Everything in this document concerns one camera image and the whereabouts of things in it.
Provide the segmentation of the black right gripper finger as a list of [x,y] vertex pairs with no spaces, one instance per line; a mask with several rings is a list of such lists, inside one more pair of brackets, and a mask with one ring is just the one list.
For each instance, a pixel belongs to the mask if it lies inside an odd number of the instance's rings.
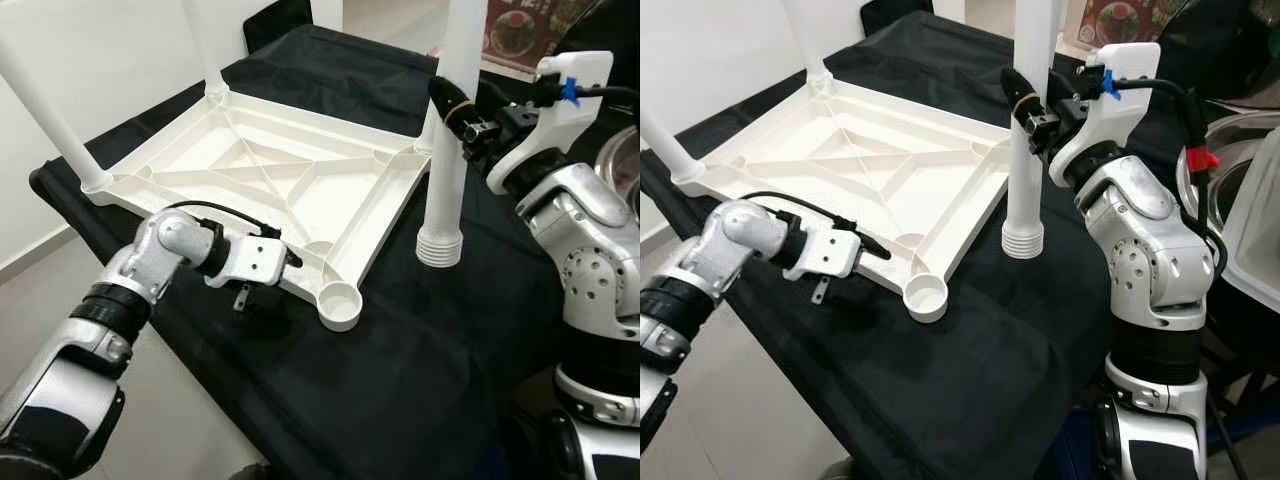
[[1018,125],[1041,127],[1047,122],[1047,113],[1038,91],[1016,69],[1001,70],[1001,90]]
[[474,100],[447,78],[431,78],[429,96],[444,127],[456,137],[476,137],[481,115]]

